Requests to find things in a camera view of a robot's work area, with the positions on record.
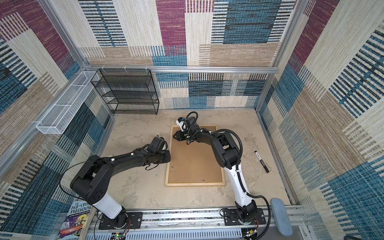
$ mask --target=cork board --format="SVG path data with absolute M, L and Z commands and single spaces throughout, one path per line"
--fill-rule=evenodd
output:
M 199 126 L 216 130 L 215 124 Z M 189 145 L 186 141 L 179 142 L 173 138 L 178 130 L 178 125 L 171 126 L 166 186 L 225 186 L 224 170 L 217 163 L 212 147 L 201 142 Z

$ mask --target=patterned carpet wall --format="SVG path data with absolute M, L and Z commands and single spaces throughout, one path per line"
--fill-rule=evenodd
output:
M 271 66 L 296 0 L 52 0 L 93 65 Z
M 62 135 L 36 136 L 0 181 L 0 239 L 48 239 L 56 218 L 73 201 L 58 186 L 61 175 L 95 153 L 109 119 L 92 90 Z M 72 194 L 69 184 L 81 165 L 61 181 Z
M 160 109 L 254 108 L 266 74 L 156 73 Z
M 37 0 L 0 0 L 0 6 L 2 155 L 79 66 Z
M 384 1 L 310 0 L 260 114 L 318 239 L 384 236 Z

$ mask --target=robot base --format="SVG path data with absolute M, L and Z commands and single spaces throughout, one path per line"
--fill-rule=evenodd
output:
M 140 229 L 141 220 L 142 220 L 142 212 L 127 212 L 128 218 L 126 219 L 126 223 L 129 223 L 131 220 L 130 229 Z M 99 230 L 116 230 L 115 223 L 112 222 L 106 215 L 102 215 L 101 223 L 99 225 Z
M 223 209 L 222 212 L 224 216 L 224 223 L 226 226 L 235 226 L 235 225 L 243 224 L 240 221 L 239 217 L 237 216 L 236 209 Z M 266 224 L 265 216 L 262 209 L 257 209 L 255 217 L 259 222 L 259 225 Z M 256 220 L 253 219 L 249 225 L 257 225 Z

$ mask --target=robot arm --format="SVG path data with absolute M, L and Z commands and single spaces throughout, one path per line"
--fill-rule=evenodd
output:
M 244 180 L 239 160 L 240 150 L 230 134 L 232 131 L 222 129 L 222 131 L 218 130 L 216 132 L 210 132 L 204 128 L 201 129 L 197 125 L 195 117 L 187 117 L 186 119 L 179 118 L 176 123 L 180 126 L 181 130 L 174 134 L 174 139 L 178 141 L 187 141 L 187 144 L 196 141 L 212 146 L 216 161 L 227 172 L 235 192 L 237 217 L 239 218 L 240 223 L 249 224 L 257 212 L 257 206 L 255 201 L 247 195 L 248 188 Z
M 115 228 L 123 227 L 127 222 L 126 211 L 107 192 L 111 177 L 119 172 L 170 161 L 167 142 L 155 137 L 151 144 L 135 149 L 133 152 L 114 156 L 90 156 L 73 178 L 70 187 L 86 202 L 95 206 L 112 220 Z

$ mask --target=wooden frame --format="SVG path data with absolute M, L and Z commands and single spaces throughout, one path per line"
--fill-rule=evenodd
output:
M 217 130 L 216 124 L 200 124 L 199 126 L 214 126 Z M 172 156 L 172 139 L 173 139 L 173 129 L 174 127 L 179 128 L 178 125 L 171 125 L 170 128 L 170 138 L 169 138 L 169 152 Z M 166 172 L 166 187 L 191 187 L 191 186 L 201 186 L 201 187 L 214 187 L 214 186 L 225 186 L 225 177 L 224 177 L 224 169 L 221 167 L 221 182 L 199 182 L 199 183 L 168 183 L 169 181 L 169 168 L 170 168 L 170 162 L 167 163 L 167 172 Z

